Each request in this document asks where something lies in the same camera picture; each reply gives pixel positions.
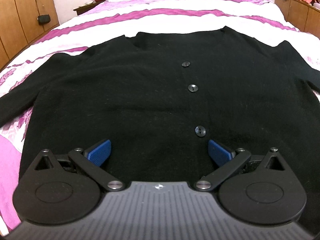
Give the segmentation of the black knit cardigan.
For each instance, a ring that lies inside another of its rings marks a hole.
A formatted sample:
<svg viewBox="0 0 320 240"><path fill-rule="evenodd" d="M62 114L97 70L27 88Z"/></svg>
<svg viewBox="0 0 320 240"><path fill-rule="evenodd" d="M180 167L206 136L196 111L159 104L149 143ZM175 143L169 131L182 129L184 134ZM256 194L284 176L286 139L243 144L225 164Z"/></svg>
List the black knit cardigan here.
<svg viewBox="0 0 320 240"><path fill-rule="evenodd" d="M189 181L212 172L208 142L264 154L277 147L319 191L319 72L287 41L233 29L121 36L53 55L1 98L1 124L33 110L24 173L43 148L64 154L102 139L103 169L122 181Z"/></svg>

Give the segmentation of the small black pouch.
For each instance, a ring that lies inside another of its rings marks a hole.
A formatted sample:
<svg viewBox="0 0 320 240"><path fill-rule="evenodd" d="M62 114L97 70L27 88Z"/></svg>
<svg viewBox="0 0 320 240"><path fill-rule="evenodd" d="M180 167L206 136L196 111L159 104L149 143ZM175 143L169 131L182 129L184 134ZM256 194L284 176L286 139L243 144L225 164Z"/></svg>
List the small black pouch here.
<svg viewBox="0 0 320 240"><path fill-rule="evenodd" d="M39 15L37 17L37 22L39 25L45 25L48 24L51 21L50 15Z"/></svg>

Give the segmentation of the wooden wardrobe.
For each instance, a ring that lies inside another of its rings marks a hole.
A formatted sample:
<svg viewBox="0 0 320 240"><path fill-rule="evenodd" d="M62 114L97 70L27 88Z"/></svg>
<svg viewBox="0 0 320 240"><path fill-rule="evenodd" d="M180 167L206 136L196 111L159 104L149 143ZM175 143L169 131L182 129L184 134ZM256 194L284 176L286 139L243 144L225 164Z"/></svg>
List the wooden wardrobe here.
<svg viewBox="0 0 320 240"><path fill-rule="evenodd" d="M39 25L39 15L51 21ZM1 0L1 69L59 25L53 0Z"/></svg>

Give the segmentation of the dark wooden nightstand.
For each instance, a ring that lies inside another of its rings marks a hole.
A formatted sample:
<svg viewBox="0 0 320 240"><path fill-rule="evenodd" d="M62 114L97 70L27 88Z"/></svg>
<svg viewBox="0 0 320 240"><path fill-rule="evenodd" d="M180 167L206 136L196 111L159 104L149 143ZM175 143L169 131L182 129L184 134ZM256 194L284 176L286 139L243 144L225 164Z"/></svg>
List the dark wooden nightstand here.
<svg viewBox="0 0 320 240"><path fill-rule="evenodd" d="M73 11L76 12L76 14L79 16L79 15L82 15L90 10L92 10L93 8L95 8L97 5L99 5L100 3L103 3L105 2L105 0L103 1L93 1L89 4L86 4L86 5L82 5L78 8L75 8Z"/></svg>

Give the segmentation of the wooden side cabinet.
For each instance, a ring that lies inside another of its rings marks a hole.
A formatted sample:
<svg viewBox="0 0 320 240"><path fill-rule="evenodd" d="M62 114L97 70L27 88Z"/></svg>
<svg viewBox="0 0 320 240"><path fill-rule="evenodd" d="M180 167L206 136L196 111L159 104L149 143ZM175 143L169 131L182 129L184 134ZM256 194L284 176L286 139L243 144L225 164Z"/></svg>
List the wooden side cabinet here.
<svg viewBox="0 0 320 240"><path fill-rule="evenodd" d="M300 0L274 0L274 3L287 22L319 38L319 9Z"/></svg>

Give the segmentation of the pink floral bed cover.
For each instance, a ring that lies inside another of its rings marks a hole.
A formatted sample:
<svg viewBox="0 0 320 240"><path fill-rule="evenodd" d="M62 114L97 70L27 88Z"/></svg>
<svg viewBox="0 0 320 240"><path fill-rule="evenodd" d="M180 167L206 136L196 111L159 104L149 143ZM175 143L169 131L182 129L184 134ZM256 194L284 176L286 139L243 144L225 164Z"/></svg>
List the pink floral bed cover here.
<svg viewBox="0 0 320 240"><path fill-rule="evenodd" d="M319 69L319 39L287 22L271 2L243 0L108 0L51 30L1 72L1 94L21 84L53 54L78 55L118 36L138 32L186 34L230 27L269 46L288 41Z"/></svg>

